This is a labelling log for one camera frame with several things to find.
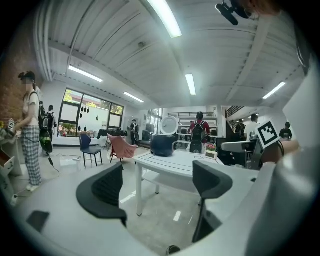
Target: ceiling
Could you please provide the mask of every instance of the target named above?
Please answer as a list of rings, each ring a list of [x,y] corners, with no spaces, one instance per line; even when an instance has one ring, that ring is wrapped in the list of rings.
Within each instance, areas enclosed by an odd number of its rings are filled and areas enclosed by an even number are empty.
[[[233,26],[215,9],[220,0],[166,1],[180,37],[170,38],[146,0],[52,1],[48,46],[54,79],[138,109],[270,106],[298,89],[304,73],[285,13],[259,20],[237,16],[239,25]],[[67,69],[73,44],[70,64],[102,83]],[[196,96],[185,74],[193,74]],[[281,81],[287,84],[262,100]]]

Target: black sticker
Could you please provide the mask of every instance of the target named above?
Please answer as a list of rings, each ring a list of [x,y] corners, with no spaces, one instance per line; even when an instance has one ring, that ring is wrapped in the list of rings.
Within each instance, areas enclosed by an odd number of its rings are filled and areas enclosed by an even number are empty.
[[[276,129],[270,121],[259,127],[257,130],[264,145],[268,145],[278,139]]]

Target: table leg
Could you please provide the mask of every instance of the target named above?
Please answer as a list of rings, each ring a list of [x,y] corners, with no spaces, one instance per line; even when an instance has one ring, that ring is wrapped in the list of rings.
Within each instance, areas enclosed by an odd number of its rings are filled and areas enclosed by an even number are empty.
[[[159,186],[159,185],[156,185],[156,186],[155,186],[155,193],[156,193],[156,194],[159,194],[159,193],[160,193],[160,186]]]
[[[135,165],[135,186],[136,186],[136,215],[142,215],[142,167],[137,162]]]

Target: brick wall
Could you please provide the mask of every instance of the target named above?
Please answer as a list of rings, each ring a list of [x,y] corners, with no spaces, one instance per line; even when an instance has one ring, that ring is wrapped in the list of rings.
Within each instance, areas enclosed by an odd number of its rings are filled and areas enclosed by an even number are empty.
[[[15,121],[21,118],[26,88],[18,75],[33,71],[39,88],[44,82],[37,62],[33,28],[34,14],[31,14],[17,28],[0,64],[0,121],[5,123],[10,118]]]

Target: red shirt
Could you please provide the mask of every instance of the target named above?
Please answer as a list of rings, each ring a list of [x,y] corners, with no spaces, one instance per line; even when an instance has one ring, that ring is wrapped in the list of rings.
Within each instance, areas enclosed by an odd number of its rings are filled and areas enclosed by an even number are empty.
[[[203,120],[197,120],[197,123],[201,124],[202,121]],[[206,121],[204,121],[204,124],[203,124],[202,127],[205,130],[206,134],[210,133],[210,127],[209,127],[209,124]],[[191,133],[194,128],[195,128],[195,122],[192,122],[192,124],[190,125],[190,129],[189,129],[190,132],[189,133]]]

